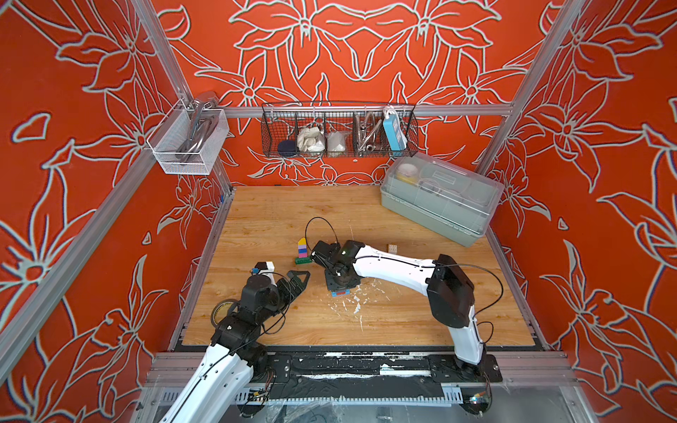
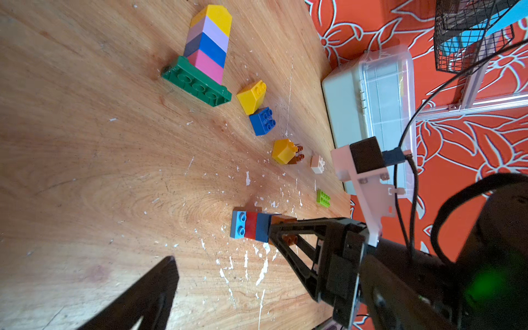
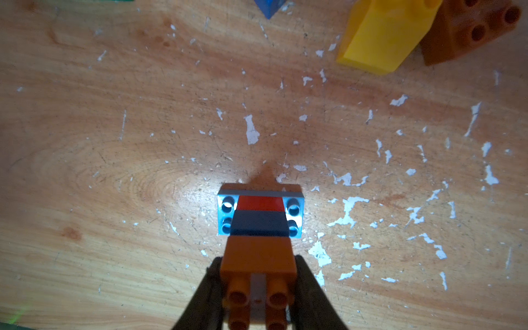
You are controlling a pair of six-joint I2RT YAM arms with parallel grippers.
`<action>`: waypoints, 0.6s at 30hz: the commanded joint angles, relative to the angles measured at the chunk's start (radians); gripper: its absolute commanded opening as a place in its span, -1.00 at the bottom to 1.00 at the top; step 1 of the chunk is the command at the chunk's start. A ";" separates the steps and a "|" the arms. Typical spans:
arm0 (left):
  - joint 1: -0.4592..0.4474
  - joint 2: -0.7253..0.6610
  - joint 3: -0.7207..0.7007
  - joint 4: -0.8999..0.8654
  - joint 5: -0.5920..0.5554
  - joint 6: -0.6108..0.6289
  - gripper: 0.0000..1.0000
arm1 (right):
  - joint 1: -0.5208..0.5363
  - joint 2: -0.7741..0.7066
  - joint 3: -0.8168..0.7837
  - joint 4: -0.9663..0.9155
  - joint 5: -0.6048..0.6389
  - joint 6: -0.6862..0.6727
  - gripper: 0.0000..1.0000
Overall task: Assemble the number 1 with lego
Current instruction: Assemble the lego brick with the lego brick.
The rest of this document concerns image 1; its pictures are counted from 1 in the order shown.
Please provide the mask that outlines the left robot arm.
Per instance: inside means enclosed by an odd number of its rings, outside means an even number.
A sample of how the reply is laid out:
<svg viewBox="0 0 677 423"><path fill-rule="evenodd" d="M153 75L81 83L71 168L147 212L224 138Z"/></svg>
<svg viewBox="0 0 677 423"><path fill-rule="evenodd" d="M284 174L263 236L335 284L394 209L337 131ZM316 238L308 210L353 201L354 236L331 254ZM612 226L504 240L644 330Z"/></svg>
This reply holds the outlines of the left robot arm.
<svg viewBox="0 0 677 423"><path fill-rule="evenodd" d="M246 385L266 370L266 347L258 342L264 323L285 315L309 281L308 271L252 273L234 310L218 322L202 361L161 420L220 421Z"/></svg>

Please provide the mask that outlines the light blue long lego brick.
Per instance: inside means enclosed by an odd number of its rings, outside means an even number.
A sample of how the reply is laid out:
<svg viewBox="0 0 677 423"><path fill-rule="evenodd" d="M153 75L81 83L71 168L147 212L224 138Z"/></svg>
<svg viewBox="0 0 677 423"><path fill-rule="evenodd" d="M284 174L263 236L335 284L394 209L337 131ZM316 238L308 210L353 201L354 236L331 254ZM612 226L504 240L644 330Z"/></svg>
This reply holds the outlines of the light blue long lego brick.
<svg viewBox="0 0 677 423"><path fill-rule="evenodd" d="M341 296L349 295L350 293L351 293L350 289L344 289L344 290L332 291L331 296L332 297L341 297Z"/></svg>

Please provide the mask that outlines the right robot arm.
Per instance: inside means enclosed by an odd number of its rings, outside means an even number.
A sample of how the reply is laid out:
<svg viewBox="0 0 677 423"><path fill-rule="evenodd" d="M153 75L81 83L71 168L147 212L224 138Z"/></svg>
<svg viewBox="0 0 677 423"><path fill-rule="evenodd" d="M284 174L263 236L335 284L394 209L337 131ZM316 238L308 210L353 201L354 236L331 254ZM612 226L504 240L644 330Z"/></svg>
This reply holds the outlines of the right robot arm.
<svg viewBox="0 0 677 423"><path fill-rule="evenodd" d="M365 278L375 278L424 295L431 315L449 330L456 359L472 366L482 363L486 348L476 319L474 284L465 275L465 266L452 257L402 257L349 240L319 241L310 258L324 268L330 291L351 289Z"/></svg>

